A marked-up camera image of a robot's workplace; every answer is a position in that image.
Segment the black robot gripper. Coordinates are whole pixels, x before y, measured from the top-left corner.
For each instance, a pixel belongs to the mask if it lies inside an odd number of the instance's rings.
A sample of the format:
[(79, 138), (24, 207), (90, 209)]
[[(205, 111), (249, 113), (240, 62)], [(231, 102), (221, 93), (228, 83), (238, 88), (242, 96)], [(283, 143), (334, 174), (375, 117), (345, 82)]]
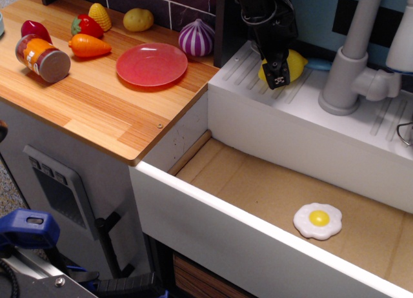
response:
[(272, 90), (290, 84), (288, 48), (297, 37), (291, 0), (237, 0), (241, 18), (254, 32), (265, 81)]

